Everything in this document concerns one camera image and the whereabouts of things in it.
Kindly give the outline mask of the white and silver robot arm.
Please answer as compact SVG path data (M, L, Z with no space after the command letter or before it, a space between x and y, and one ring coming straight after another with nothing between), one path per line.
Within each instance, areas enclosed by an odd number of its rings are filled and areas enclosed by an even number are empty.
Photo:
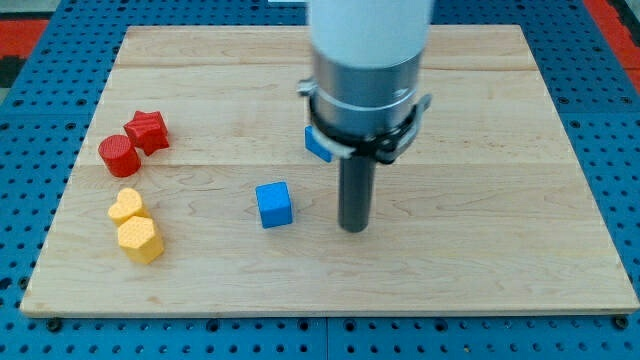
M310 0L317 126L373 136L411 112L433 0Z

